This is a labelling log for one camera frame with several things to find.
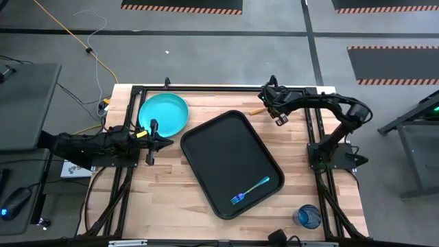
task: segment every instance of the concrete floor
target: concrete floor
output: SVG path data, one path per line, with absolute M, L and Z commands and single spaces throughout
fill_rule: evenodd
M 263 84 L 275 74 L 280 84 L 316 85 L 308 38 L 291 36 L 291 32 L 307 31 L 300 0 L 244 0 L 242 16 L 123 11 L 119 9 L 121 0 L 40 2 L 67 27 L 77 30 L 101 26 L 91 14 L 71 16 L 93 10 L 108 19 L 108 30 L 200 31 L 192 36 L 158 32 L 92 37 L 92 46 L 121 83 L 163 83 L 167 76 L 174 84 Z M 370 159 L 358 169 L 370 236 L 439 245 L 439 197 L 399 199 L 401 192 L 416 188 L 414 177 L 397 134 L 381 137 L 376 131 L 438 87 L 359 86 L 346 51 L 349 45 L 439 45 L 439 12 L 336 14 L 331 0 L 307 3 L 315 32 L 424 33 L 437 38 L 316 38 L 315 43 L 324 85 L 360 99 L 375 114 L 370 123 L 350 136 L 351 142 L 361 147 L 360 153 Z M 32 0 L 10 1 L 0 13 L 0 28 L 59 29 Z M 0 34 L 0 54 L 35 63 L 58 62 L 63 66 L 59 83 L 83 101 L 99 96 L 95 62 L 70 36 Z M 104 94 L 109 94 L 114 84 L 111 75 L 99 68 L 99 78 Z M 94 106 L 88 109 L 94 113 Z M 88 113 L 56 89 L 46 131 L 75 132 L 95 124 Z M 0 242 L 73 236 L 84 200 L 84 192 L 80 193 L 54 196 L 47 202 L 44 216 L 54 223 L 48 231 L 29 228 L 24 236 L 2 237 Z

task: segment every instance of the turquoise plate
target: turquoise plate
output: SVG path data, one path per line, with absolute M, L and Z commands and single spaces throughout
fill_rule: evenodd
M 158 122 L 158 133 L 170 137 L 180 132 L 189 118 L 186 102 L 173 93 L 161 93 L 149 98 L 141 107 L 139 123 L 148 132 L 151 131 L 151 119 Z

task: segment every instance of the plastic fork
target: plastic fork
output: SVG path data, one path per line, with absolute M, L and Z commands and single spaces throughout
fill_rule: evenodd
M 253 189 L 256 189 L 257 187 L 259 187 L 259 186 L 265 184 L 265 183 L 268 182 L 269 180 L 270 180 L 270 178 L 267 177 L 267 176 L 266 176 L 265 178 L 262 178 L 262 180 L 261 180 L 259 183 L 257 183 L 255 186 L 249 188 L 249 190 L 247 190 L 246 192 L 244 192 L 244 193 L 239 193 L 238 196 L 235 196 L 234 198 L 232 198 L 232 200 L 230 200 L 230 202 L 232 202 L 232 205 L 235 205 L 235 204 L 237 204 L 238 202 L 241 202 L 241 201 L 244 199 L 244 196 L 245 196 L 247 193 L 249 193 L 249 192 L 252 191 Z

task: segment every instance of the plastic cup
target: plastic cup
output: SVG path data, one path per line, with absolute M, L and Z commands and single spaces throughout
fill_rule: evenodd
M 299 226 L 304 226 L 308 229 L 315 229 L 318 228 L 322 222 L 322 216 L 315 206 L 306 204 L 294 212 L 293 221 Z

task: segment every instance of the plastic tray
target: plastic tray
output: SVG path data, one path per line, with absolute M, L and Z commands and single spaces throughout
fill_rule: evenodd
M 233 219 L 279 191 L 284 175 L 246 116 L 231 110 L 186 132 L 181 148 L 215 214 Z M 230 200 L 262 178 L 270 180 Z

